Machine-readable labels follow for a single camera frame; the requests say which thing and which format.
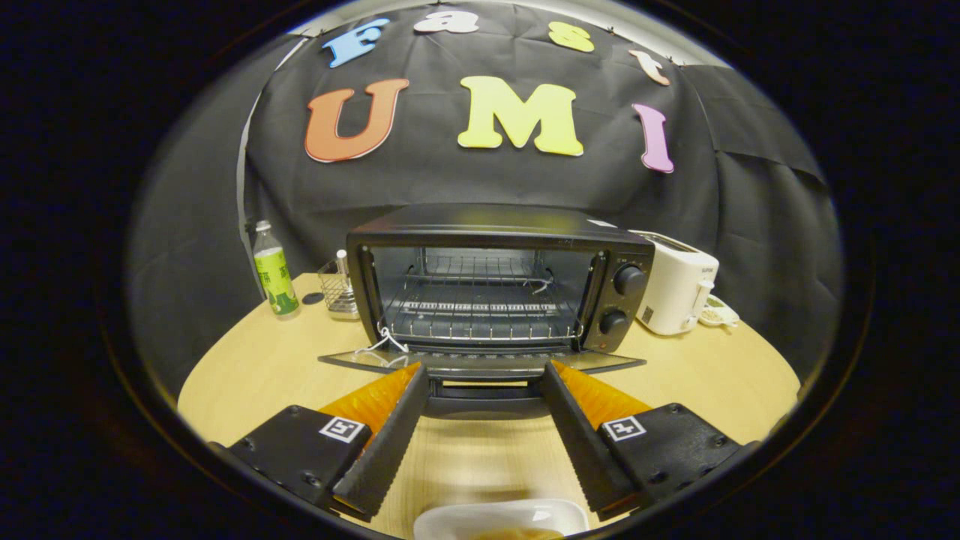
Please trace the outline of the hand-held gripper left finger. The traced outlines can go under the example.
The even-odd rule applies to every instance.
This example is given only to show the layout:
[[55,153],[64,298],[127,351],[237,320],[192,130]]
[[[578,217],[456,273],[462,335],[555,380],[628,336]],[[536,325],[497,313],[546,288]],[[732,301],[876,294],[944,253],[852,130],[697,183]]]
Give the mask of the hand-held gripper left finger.
[[286,406],[225,452],[309,505],[368,522],[393,485],[427,399],[428,373],[411,364],[318,410]]

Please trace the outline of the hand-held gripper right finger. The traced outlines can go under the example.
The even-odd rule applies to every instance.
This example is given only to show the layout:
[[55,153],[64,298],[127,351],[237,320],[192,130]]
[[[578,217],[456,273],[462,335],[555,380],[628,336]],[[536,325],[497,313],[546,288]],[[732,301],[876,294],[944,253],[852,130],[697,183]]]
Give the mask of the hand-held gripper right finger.
[[685,404],[648,406],[556,360],[544,369],[541,392],[587,505],[602,520],[672,498],[743,452]]

